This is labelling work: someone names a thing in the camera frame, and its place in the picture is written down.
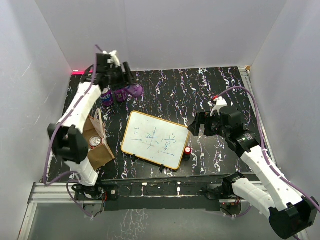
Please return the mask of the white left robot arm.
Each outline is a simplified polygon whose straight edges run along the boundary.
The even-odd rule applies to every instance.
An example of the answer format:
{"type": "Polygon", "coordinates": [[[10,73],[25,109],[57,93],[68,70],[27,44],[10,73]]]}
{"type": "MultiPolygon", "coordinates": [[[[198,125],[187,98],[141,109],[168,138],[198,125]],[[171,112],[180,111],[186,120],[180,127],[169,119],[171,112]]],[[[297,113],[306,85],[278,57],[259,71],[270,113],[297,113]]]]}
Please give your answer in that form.
{"type": "Polygon", "coordinates": [[[98,100],[110,107],[123,103],[135,86],[135,77],[127,62],[120,62],[117,51],[104,50],[96,54],[96,62],[88,67],[80,80],[77,92],[65,114],[48,128],[48,154],[61,159],[74,174],[77,183],[73,190],[92,200],[107,196],[97,170],[114,160],[107,142],[104,118],[100,108],[91,115],[98,100]]]}

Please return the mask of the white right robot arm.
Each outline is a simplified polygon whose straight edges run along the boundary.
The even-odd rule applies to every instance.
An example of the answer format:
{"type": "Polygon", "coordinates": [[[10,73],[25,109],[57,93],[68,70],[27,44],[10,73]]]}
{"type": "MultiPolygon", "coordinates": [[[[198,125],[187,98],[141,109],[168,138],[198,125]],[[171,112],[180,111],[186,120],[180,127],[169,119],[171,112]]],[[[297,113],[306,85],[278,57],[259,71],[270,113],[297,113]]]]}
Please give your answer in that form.
{"type": "Polygon", "coordinates": [[[196,137],[201,126],[204,126],[206,137],[223,137],[227,146],[253,170],[266,188],[266,191],[261,190],[244,174],[236,172],[223,179],[222,190],[226,197],[233,199],[238,196],[248,201],[268,219],[273,231],[284,240],[314,224],[318,203],[286,182],[277,166],[263,155],[258,138],[246,129],[236,107],[215,107],[213,112],[199,112],[187,129],[196,137]]]}

